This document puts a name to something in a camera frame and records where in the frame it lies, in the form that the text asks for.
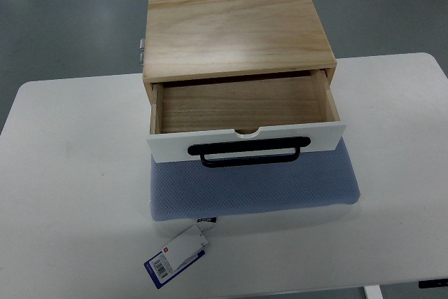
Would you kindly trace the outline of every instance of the plywood panel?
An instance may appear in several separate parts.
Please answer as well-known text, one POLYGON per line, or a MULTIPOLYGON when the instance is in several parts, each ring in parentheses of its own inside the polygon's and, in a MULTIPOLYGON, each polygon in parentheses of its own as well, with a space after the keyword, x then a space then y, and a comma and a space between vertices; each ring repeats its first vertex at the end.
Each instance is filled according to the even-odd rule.
POLYGON ((162 133, 323 122, 309 76, 164 87, 162 133))
POLYGON ((150 0, 147 83, 336 67, 312 0, 150 0))

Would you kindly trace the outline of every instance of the open drawer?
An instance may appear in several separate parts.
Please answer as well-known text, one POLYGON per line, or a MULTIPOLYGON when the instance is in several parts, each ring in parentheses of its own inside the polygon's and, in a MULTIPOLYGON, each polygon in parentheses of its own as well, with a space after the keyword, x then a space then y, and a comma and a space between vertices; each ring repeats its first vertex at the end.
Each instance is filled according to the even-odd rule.
POLYGON ((143 83, 155 161, 247 165, 335 149, 345 128, 335 67, 311 0, 150 0, 143 83))

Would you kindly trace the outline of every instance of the concrete floor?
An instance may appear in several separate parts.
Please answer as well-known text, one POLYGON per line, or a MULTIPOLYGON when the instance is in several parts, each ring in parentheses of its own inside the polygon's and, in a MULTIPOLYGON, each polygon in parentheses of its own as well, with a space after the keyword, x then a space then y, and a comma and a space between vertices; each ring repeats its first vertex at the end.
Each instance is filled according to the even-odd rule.
MULTIPOLYGON (((141 72, 148 0, 0 0, 0 126, 27 81, 141 72)), ((426 52, 448 74, 448 0, 313 0, 336 58, 426 52)), ((386 299, 447 288, 383 286, 386 299)), ((278 299, 364 298, 361 288, 278 299)))

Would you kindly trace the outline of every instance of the drawer pull handle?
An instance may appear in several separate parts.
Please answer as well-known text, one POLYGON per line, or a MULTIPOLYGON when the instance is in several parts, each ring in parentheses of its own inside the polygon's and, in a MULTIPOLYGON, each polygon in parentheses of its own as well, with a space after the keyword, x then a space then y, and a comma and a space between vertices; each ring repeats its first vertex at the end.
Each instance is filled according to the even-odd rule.
POLYGON ((300 148, 310 145, 308 137, 289 137, 276 139, 257 139, 245 141, 230 141, 224 143, 198 144, 188 148, 188 154, 199 155, 201 163, 205 167, 229 167, 244 165, 273 164, 276 162, 290 162, 296 160, 300 155, 300 148), (294 148, 294 153, 276 155, 257 155, 239 158, 206 159, 206 155, 237 153, 248 151, 268 151, 283 148, 294 148))

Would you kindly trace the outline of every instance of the label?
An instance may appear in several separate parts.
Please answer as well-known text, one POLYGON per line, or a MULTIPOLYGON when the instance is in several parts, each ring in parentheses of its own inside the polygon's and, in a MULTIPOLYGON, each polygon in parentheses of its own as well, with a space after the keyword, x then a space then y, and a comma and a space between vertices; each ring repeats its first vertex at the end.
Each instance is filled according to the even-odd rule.
POLYGON ((168 263, 164 252, 161 251, 145 263, 145 268, 153 280, 155 287, 162 288, 166 283, 190 267, 203 255, 205 255, 205 251, 201 250, 197 255, 188 258, 177 270, 173 270, 171 265, 168 263))
POLYGON ((208 243, 197 225, 168 242, 160 252, 145 263, 155 287, 161 288, 205 255, 203 248, 208 243))
POLYGON ((195 256, 209 242, 197 225, 193 225, 162 248, 173 270, 191 256, 195 256))

